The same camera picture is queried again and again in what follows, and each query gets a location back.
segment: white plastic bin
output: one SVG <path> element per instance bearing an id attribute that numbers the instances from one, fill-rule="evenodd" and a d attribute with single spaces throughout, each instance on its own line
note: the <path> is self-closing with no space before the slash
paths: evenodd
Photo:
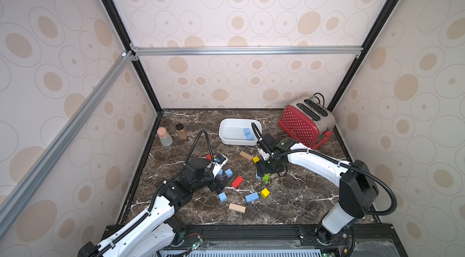
<path id="1" fill-rule="evenodd" d="M 261 124 L 257 120 L 252 119 L 233 119 L 228 118 L 221 121 L 219 124 L 219 137 L 223 144 L 226 145 L 257 145 L 257 137 L 253 134 L 252 123 L 255 123 L 261 133 Z M 249 128 L 253 135 L 253 140 L 247 140 L 244 134 L 244 128 Z"/>

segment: red wire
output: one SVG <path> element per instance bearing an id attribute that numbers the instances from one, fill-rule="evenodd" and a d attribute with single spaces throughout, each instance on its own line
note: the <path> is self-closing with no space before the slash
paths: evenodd
<path id="1" fill-rule="evenodd" d="M 339 235 L 336 235 L 336 236 L 343 238 L 343 239 L 346 241 L 347 246 L 349 246 L 349 242 L 346 240 L 346 238 L 344 238 L 344 237 L 342 237 L 342 236 L 339 236 Z"/>
<path id="2" fill-rule="evenodd" d="M 189 238 L 190 236 L 193 236 L 193 235 L 200 236 L 200 237 L 202 238 L 202 240 L 203 240 L 202 235 L 201 235 L 201 234 L 197 234 L 197 233 L 190 234 L 189 236 L 185 237 L 184 239 Z"/>

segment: yellow cube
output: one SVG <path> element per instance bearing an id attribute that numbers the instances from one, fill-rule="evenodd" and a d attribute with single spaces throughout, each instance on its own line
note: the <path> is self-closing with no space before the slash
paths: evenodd
<path id="1" fill-rule="evenodd" d="M 267 189 L 264 189 L 262 190 L 262 192 L 260 192 L 260 194 L 263 196 L 263 198 L 266 198 L 267 196 L 270 195 L 270 191 Z"/>

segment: ventilation grille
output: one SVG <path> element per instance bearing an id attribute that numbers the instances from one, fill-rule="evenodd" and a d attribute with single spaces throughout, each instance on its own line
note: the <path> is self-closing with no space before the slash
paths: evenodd
<path id="1" fill-rule="evenodd" d="M 297 106 L 299 107 L 299 109 L 304 111 L 305 114 L 309 115 L 313 121 L 321 120 L 321 118 L 317 114 L 315 114 L 311 109 L 304 106 L 303 103 L 298 103 Z"/>
<path id="2" fill-rule="evenodd" d="M 328 113 L 325 111 L 325 109 L 321 109 L 321 106 L 318 105 L 317 103 L 315 103 L 314 101 L 306 99 L 306 100 L 304 100 L 304 102 L 306 104 L 308 104 L 309 106 L 311 106 L 315 111 L 317 111 L 318 114 L 320 114 L 320 115 L 322 115 L 324 117 L 328 116 Z"/>
<path id="3" fill-rule="evenodd" d="M 163 251 L 162 257 L 170 257 L 183 251 Z M 318 249 L 284 250 L 209 250 L 193 251 L 189 257 L 322 257 Z"/>

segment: toaster slot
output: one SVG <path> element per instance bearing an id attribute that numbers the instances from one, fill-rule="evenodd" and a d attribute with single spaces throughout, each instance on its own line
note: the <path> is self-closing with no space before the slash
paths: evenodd
<path id="1" fill-rule="evenodd" d="M 319 121 L 321 118 L 314 113 L 311 109 L 307 108 L 303 103 L 298 103 L 296 105 L 299 109 L 301 109 L 305 114 L 307 114 L 313 121 Z"/>
<path id="2" fill-rule="evenodd" d="M 328 112 L 325 111 L 325 109 L 321 109 L 321 106 L 319 106 L 317 103 L 315 103 L 314 101 L 312 100 L 309 100 L 309 99 L 306 99 L 304 100 L 304 102 L 306 104 L 308 104 L 310 107 L 312 107 L 315 111 L 317 111 L 318 114 L 324 116 L 324 117 L 327 117 L 328 116 Z"/>

